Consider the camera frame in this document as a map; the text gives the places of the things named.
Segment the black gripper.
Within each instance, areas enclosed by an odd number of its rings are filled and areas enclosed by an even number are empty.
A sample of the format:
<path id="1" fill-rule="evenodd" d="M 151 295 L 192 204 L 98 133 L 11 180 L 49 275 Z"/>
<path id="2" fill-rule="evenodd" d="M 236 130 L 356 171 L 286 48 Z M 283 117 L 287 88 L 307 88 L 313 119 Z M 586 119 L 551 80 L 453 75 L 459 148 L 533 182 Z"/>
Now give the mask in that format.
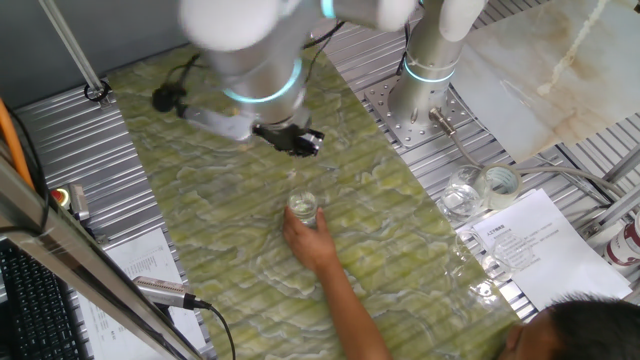
<path id="1" fill-rule="evenodd" d="M 306 130 L 297 125 L 279 130 L 256 125 L 252 128 L 252 134 L 264 140 L 275 150 L 289 153 L 294 157 L 316 156 L 324 141 L 322 132 Z"/>

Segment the person hand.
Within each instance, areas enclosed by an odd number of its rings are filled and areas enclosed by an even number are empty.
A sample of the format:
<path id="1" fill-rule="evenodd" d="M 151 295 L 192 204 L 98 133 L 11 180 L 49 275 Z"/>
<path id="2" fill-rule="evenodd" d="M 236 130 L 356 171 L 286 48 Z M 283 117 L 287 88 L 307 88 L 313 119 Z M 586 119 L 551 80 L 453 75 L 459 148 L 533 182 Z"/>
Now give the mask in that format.
<path id="1" fill-rule="evenodd" d="M 340 266 L 322 208 L 316 213 L 316 227 L 310 228 L 286 207 L 282 232 L 294 256 L 314 274 L 319 275 L 331 267 Z"/>

